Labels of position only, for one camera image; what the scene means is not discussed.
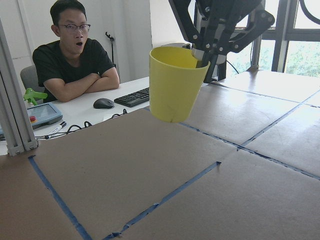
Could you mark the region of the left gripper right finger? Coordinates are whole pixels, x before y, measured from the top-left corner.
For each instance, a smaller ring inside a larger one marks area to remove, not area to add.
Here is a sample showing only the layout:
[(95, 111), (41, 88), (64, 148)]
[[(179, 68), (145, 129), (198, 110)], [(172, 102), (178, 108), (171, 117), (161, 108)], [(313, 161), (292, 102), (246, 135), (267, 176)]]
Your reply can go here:
[(261, 0), (216, 0), (214, 13), (218, 20), (214, 36), (216, 54), (242, 51), (275, 22)]

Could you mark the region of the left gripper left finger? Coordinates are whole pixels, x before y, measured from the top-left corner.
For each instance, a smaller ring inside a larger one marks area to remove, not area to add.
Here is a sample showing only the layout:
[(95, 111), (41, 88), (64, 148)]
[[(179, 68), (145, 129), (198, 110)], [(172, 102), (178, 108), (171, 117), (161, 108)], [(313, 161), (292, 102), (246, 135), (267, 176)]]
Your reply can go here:
[(173, 11), (179, 29), (184, 40), (194, 44), (195, 48), (205, 48), (205, 33), (208, 26), (208, 13), (205, 9), (208, 7), (207, 0), (196, 0), (197, 10), (195, 22), (189, 14), (190, 0), (169, 0), (170, 7)]

